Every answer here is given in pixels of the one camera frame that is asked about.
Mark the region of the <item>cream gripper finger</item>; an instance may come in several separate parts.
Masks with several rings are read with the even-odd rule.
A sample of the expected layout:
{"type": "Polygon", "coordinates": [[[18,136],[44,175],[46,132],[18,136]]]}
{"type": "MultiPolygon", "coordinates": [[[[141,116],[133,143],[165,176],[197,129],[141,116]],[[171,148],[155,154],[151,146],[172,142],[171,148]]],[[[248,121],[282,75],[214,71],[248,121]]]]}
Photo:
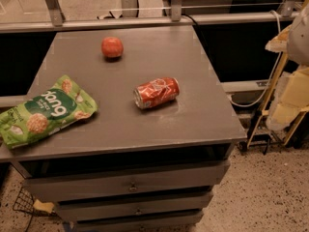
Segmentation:
{"type": "Polygon", "coordinates": [[[290,29],[291,26],[287,26],[283,29],[277,36],[267,42],[265,49],[276,53],[286,52],[290,29]]]}
{"type": "Polygon", "coordinates": [[[293,73],[283,72],[267,116],[267,128],[280,131],[309,105],[309,68],[299,66],[293,73]]]}

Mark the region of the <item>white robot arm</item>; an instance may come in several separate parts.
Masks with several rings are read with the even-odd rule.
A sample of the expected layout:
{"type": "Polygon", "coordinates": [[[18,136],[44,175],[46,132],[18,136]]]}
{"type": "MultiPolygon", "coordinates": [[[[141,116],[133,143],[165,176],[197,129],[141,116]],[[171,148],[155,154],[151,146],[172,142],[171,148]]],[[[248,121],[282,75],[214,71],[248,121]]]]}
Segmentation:
{"type": "Polygon", "coordinates": [[[309,6],[267,43],[266,50],[287,53],[288,59],[298,64],[296,71],[283,72],[270,104],[267,127],[280,131],[309,105],[309,6]]]}

